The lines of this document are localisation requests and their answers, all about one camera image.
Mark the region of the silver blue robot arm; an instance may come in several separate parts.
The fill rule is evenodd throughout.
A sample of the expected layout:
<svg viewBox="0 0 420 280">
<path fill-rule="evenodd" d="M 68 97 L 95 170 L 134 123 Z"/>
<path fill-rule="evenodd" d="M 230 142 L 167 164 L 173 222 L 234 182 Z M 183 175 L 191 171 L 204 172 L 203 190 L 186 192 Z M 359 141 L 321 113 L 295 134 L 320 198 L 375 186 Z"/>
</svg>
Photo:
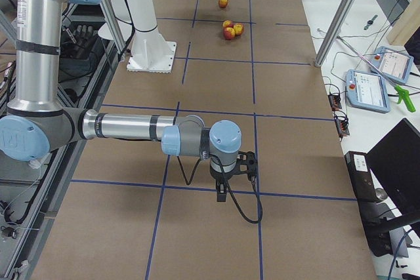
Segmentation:
<svg viewBox="0 0 420 280">
<path fill-rule="evenodd" d="M 58 103 L 58 67 L 65 2 L 101 0 L 18 0 L 16 94 L 1 119 L 1 150 L 19 161 L 39 159 L 78 140 L 115 138 L 150 140 L 166 155 L 209 160 L 217 199 L 232 190 L 229 179 L 240 173 L 242 134 L 232 121 L 206 127 L 195 115 L 125 115 L 65 108 Z"/>
</svg>

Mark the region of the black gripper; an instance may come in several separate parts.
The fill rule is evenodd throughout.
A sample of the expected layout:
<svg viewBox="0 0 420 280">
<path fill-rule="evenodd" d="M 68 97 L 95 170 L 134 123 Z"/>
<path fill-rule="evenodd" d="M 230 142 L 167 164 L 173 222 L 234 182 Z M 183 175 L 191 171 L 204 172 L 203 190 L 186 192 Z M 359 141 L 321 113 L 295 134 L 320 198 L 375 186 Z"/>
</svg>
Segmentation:
<svg viewBox="0 0 420 280">
<path fill-rule="evenodd" d="M 227 166 L 220 166 L 215 158 L 210 158 L 210 173 L 216 180 L 217 202 L 225 202 L 227 196 L 226 180 L 239 174 L 240 167 L 237 162 Z"/>
</svg>

